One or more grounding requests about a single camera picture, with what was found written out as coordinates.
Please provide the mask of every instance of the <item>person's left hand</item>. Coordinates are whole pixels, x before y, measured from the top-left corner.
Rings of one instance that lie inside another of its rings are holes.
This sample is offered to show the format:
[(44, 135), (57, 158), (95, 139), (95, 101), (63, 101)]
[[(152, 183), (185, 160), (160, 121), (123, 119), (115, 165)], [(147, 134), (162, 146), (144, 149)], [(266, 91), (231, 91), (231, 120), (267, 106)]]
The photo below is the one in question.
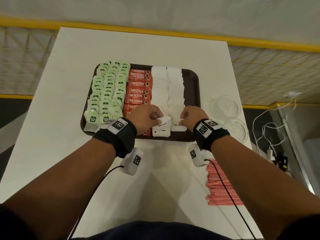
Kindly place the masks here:
[(126, 117), (130, 120), (137, 129), (137, 135), (141, 135), (149, 130), (151, 127), (161, 124), (157, 118), (163, 117), (161, 110), (155, 105), (140, 105), (133, 109)]

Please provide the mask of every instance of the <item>hand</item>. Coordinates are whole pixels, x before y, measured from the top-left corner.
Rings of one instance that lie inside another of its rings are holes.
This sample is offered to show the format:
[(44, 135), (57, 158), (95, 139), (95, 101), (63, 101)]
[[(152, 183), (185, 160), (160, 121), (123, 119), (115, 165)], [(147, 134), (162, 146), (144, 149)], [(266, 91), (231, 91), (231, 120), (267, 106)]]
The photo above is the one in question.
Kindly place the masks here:
[(186, 106), (180, 115), (181, 120), (179, 125), (186, 126), (191, 132), (197, 122), (202, 119), (209, 119), (206, 112), (197, 106)]
[(157, 118), (163, 117), (161, 110), (155, 105), (140, 105), (136, 107), (126, 117), (130, 120), (137, 129), (137, 135), (141, 135), (149, 130), (151, 127), (161, 124)]

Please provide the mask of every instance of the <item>table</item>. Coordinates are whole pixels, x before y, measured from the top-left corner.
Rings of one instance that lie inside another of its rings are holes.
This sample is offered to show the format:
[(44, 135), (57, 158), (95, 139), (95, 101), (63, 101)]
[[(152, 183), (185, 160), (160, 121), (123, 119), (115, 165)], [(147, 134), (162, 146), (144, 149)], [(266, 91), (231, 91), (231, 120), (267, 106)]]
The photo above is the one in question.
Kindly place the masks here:
[[(2, 178), (1, 202), (91, 138), (82, 132), (80, 119), (92, 74), (97, 64), (116, 59), (194, 71), (208, 114), (212, 98), (230, 95), (240, 101), (226, 42), (62, 27)], [(238, 118), (245, 123), (243, 111)], [(185, 222), (230, 238), (252, 238), (234, 206), (207, 205), (207, 172), (194, 167), (189, 145), (136, 139), (145, 152), (137, 174), (111, 173), (74, 236), (145, 220)], [(249, 140), (245, 145), (251, 148)], [(116, 158), (111, 168), (119, 163)], [(246, 208), (239, 208), (261, 238)]]

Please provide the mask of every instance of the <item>white charging cable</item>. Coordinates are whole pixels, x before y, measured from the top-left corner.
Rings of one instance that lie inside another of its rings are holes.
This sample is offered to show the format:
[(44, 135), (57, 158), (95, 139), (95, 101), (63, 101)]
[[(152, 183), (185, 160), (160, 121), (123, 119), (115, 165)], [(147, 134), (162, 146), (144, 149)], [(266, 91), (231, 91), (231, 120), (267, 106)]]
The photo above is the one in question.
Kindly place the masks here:
[[(278, 126), (278, 125), (277, 125), (276, 123), (274, 123), (274, 122), (269, 122), (269, 123), (266, 123), (265, 125), (262, 126), (262, 135), (261, 135), (261, 137), (259, 137), (259, 138), (257, 139), (257, 138), (256, 138), (256, 135), (254, 134), (254, 122), (255, 122), (255, 120), (256, 120), (257, 118), (259, 118), (260, 116), (262, 116), (264, 113), (268, 112), (268, 111), (278, 110), (278, 109), (282, 109), (282, 108), (288, 106), (290, 103), (292, 103), (292, 101), (294, 101), (294, 108), (291, 110), (291, 113), (292, 113), (292, 112), (296, 109), (296, 106), (297, 106), (297, 102), (296, 102), (296, 100), (295, 100), (294, 98), (292, 98), (292, 100), (291, 100), (289, 103), (287, 103), (286, 105), (284, 105), (284, 106), (282, 106), (282, 107), (274, 108), (274, 109), (268, 109), (268, 110), (264, 111), (262, 114), (260, 114), (259, 116), (257, 116), (257, 117), (253, 120), (253, 123), (252, 123), (252, 133), (253, 133), (253, 136), (254, 136), (254, 141), (256, 142), (258, 154), (259, 154), (260, 156), (261, 156), (261, 153), (260, 153), (260, 149), (259, 149), (259, 146), (258, 146), (258, 141), (259, 141), (262, 137), (264, 137), (264, 138), (269, 142), (269, 144), (270, 144), (269, 148), (272, 148), (272, 149), (273, 149), (275, 155), (276, 155), (276, 151), (275, 151), (275, 149), (274, 149), (274, 146), (280, 145), (282, 142), (285, 141), (286, 137), (285, 137), (285, 135), (284, 135), (283, 133), (281, 133), (281, 132), (279, 131), (279, 129), (282, 128), (284, 125)], [(281, 135), (283, 135), (282, 141), (280, 141), (278, 144), (274, 144), (274, 145), (273, 145), (273, 144), (266, 138), (266, 136), (265, 136), (266, 127), (267, 127), (267, 128), (271, 128), (271, 129), (277, 129), (277, 131), (278, 131)]]

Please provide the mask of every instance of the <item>black wristband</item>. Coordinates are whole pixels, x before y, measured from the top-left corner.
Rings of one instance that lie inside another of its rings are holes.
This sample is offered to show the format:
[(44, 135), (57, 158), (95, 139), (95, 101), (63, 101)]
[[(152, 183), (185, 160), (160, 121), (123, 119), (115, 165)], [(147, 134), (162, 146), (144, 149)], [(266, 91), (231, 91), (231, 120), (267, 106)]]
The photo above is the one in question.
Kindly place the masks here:
[(109, 120), (103, 125), (106, 128), (98, 130), (93, 138), (112, 144), (116, 156), (124, 158), (134, 148), (134, 140), (137, 136), (136, 127), (125, 118)]
[(193, 133), (200, 150), (207, 151), (211, 151), (211, 145), (215, 140), (230, 135), (226, 129), (222, 128), (222, 125), (210, 119), (198, 121), (193, 128)]

